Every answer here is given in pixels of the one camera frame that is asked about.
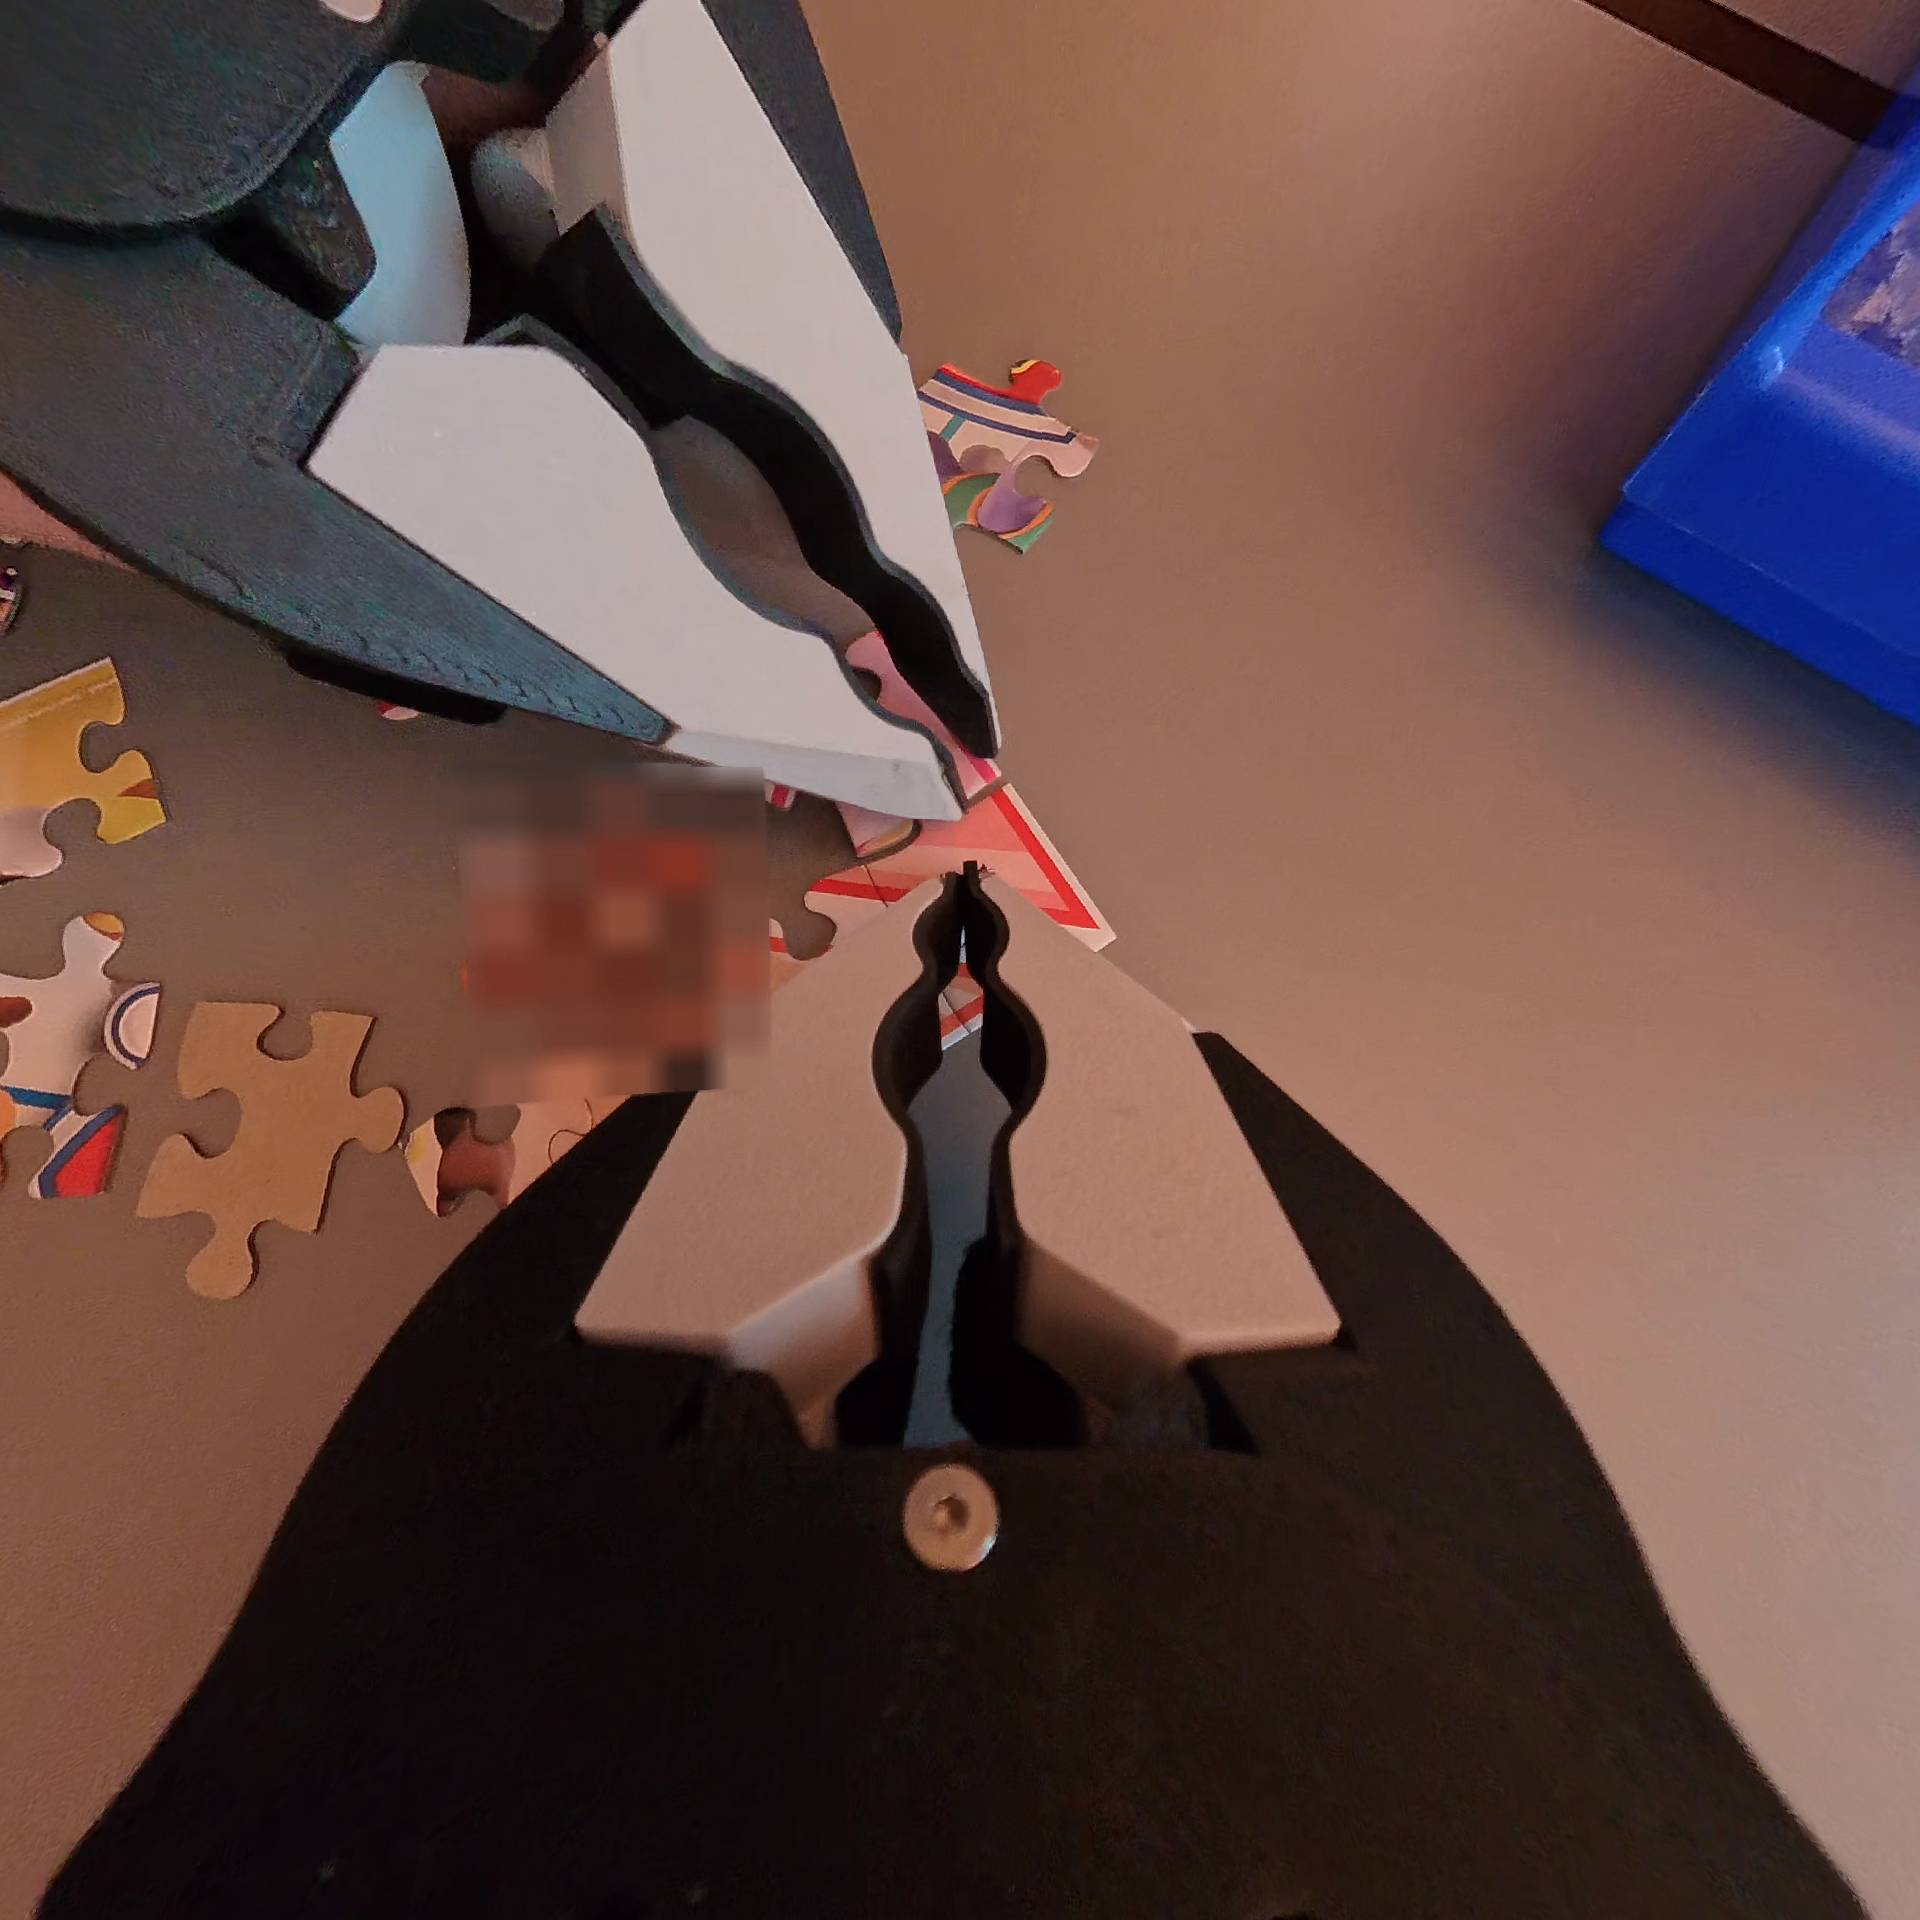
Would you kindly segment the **clear plastic bag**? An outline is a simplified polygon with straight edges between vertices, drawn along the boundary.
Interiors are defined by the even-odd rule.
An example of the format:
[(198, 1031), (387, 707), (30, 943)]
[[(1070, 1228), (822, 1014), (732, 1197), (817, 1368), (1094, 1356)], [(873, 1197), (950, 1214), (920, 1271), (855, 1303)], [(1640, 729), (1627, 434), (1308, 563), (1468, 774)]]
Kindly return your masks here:
[(1915, 359), (1915, 226), (1920, 208), (1910, 207), (1842, 276), (1823, 319), (1848, 337), (1920, 369)]

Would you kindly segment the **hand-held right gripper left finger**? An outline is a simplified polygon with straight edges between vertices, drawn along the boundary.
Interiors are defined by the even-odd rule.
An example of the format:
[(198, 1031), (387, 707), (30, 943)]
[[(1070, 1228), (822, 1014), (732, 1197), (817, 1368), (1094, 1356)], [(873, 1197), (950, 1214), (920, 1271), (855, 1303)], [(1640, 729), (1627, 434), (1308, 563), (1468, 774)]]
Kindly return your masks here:
[(960, 939), (942, 875), (775, 997), (765, 1064), (695, 1098), (591, 1283), (589, 1341), (765, 1372), (810, 1436), (903, 1436), (930, 1294), (909, 1109), (942, 1057)]

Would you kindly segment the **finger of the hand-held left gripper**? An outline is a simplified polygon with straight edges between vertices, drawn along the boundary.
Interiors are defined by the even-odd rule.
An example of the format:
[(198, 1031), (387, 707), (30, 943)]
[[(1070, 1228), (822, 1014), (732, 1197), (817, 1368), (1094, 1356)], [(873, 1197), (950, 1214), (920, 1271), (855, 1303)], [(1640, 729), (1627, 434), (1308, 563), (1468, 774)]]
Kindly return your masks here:
[(306, 473), (659, 712), (677, 753), (960, 815), (950, 753), (822, 627), (724, 567), (635, 398), (576, 334), (520, 319), (458, 343), (468, 233), (420, 72), (387, 69), (323, 152), (373, 218), (374, 274), (342, 311), (362, 369)]
[(635, 4), (537, 131), (474, 146), (504, 254), (640, 405), (700, 419), (767, 479), (804, 563), (866, 611), (968, 752), (999, 712), (918, 390), (783, 131), (847, 140), (792, 4)]

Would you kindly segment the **blue plastic bin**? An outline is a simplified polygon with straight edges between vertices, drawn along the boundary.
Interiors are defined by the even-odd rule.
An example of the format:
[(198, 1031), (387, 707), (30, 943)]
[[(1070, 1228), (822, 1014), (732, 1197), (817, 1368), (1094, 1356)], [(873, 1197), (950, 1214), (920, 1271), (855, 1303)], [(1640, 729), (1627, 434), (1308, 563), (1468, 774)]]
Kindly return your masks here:
[(1823, 319), (1915, 207), (1915, 72), (1600, 528), (1602, 550), (1915, 725), (1915, 369)]

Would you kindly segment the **grey desk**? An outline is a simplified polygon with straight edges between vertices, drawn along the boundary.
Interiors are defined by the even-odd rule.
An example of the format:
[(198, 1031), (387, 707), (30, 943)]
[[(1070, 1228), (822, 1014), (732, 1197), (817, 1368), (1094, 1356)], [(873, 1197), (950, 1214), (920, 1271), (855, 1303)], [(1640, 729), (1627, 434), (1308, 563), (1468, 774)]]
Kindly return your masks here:
[(810, 4), (1115, 924), (1536, 1344), (1726, 1713), (1915, 1918), (1915, 736), (1592, 551), (1848, 151), (1582, 4)]

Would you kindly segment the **jigsaw puzzle pieces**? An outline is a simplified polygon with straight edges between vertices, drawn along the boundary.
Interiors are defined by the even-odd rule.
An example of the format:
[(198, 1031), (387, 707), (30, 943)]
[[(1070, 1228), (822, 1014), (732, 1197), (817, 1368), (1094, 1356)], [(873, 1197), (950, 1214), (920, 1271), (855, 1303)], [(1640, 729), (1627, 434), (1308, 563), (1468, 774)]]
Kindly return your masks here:
[(166, 831), (186, 860), (143, 935), (160, 980), (117, 975), (124, 914), (61, 928), (61, 969), (2, 975), (2, 1124), (43, 1126), (35, 1197), (99, 1195), (128, 1144), (129, 1098), (76, 1107), (90, 1061), (143, 1071), (172, 997), (180, 1098), (232, 1094), (235, 1140), (166, 1135), (136, 1214), (213, 1223), (190, 1286), (232, 1298), (258, 1277), (261, 1223), (318, 1232), (345, 1144), (400, 1148), (429, 1211), (468, 1191), (509, 1205), (625, 1098), (609, 1068), (479, 1064), (468, 1003), (474, 887), (495, 885), (517, 823), (578, 812), (594, 783), (635, 783), (609, 851), (616, 903), (669, 914), (645, 959), (687, 949), (688, 997), (737, 943), (724, 871), (754, 875), (736, 777), (625, 761), (603, 736), (505, 738), (409, 717), (392, 695), (319, 702), (319, 682), (224, 620), (140, 583), (147, 627), (86, 611), (77, 589), (129, 583), (53, 550), (2, 546), (2, 894), (56, 871), (44, 823), (93, 812), (100, 845)]

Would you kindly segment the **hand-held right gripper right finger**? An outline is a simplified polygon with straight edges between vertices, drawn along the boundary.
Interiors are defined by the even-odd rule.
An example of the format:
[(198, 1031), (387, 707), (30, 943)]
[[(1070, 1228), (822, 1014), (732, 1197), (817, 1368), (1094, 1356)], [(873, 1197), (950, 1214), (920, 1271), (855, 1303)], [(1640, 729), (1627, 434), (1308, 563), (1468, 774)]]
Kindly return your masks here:
[(1337, 1311), (1199, 1035), (1013, 885), (960, 887), (978, 1064), (1010, 1118), (958, 1283), (958, 1418), (978, 1444), (1161, 1421), (1188, 1365), (1321, 1350)]

